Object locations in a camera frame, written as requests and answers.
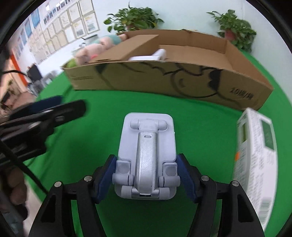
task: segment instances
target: cardboard box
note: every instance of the cardboard box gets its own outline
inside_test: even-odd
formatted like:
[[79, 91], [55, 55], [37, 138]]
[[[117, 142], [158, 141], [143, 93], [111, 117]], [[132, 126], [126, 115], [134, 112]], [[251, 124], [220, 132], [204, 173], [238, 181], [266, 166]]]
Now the cardboard box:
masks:
[[[273, 87], [228, 40], [187, 30], [137, 30], [90, 64], [64, 71], [78, 90], [130, 90], [259, 109]], [[165, 61], [127, 57], [166, 50]]]
[[233, 176], [245, 190], [265, 230], [277, 190], [277, 144], [272, 121], [250, 108], [237, 122]]

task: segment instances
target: stuffed animal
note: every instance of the stuffed animal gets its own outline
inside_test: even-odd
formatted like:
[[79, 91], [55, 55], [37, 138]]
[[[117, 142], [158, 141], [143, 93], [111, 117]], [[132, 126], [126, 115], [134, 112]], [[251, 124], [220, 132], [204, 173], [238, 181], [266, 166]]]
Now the stuffed animal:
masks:
[[75, 55], [74, 59], [71, 59], [67, 63], [67, 68], [81, 66], [95, 58], [102, 52], [110, 49], [111, 47], [125, 41], [127, 36], [125, 34], [121, 35], [106, 35], [102, 38], [97, 39], [92, 44], [81, 48]]

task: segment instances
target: green table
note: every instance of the green table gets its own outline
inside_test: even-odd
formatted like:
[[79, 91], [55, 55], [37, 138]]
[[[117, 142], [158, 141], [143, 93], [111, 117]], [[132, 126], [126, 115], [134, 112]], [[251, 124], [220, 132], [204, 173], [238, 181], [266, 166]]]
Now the green table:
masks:
[[[249, 54], [245, 56], [270, 80], [274, 91], [259, 110], [273, 120], [276, 133], [279, 174], [273, 212], [265, 231], [274, 237], [292, 210], [291, 118], [292, 107], [271, 75]], [[241, 115], [224, 106], [198, 100], [126, 91], [74, 91], [64, 74], [40, 95], [44, 99], [64, 95], [64, 102], [87, 101], [86, 116], [59, 127], [47, 140], [48, 152], [31, 165], [47, 189], [61, 180], [77, 182], [102, 166], [109, 154], [117, 154], [124, 117], [130, 112], [166, 113], [175, 126], [177, 153], [184, 153], [190, 164], [213, 180], [229, 183], [236, 151], [236, 121]], [[44, 194], [31, 182], [41, 200]], [[75, 229], [82, 236], [76, 203], [73, 203]], [[168, 201], [128, 200], [118, 197], [111, 186], [98, 206], [107, 236], [185, 237], [196, 205], [179, 187]]]

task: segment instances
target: person's hand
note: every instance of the person's hand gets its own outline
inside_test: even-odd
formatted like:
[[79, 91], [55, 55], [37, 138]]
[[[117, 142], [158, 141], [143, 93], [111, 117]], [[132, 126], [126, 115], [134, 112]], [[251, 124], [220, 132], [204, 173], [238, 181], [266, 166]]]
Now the person's hand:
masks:
[[12, 204], [20, 205], [25, 203], [27, 198], [27, 187], [24, 183], [24, 175], [19, 168], [9, 168], [4, 171], [6, 178], [6, 186], [9, 191], [3, 190], [8, 196]]

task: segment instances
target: white product box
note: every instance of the white product box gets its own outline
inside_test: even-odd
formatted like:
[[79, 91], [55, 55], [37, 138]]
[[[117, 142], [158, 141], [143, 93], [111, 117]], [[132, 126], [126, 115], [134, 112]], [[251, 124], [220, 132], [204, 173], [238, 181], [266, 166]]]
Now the white product box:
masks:
[[263, 230], [273, 209], [277, 177], [277, 145], [272, 121], [247, 108], [237, 122], [234, 180], [245, 190]]

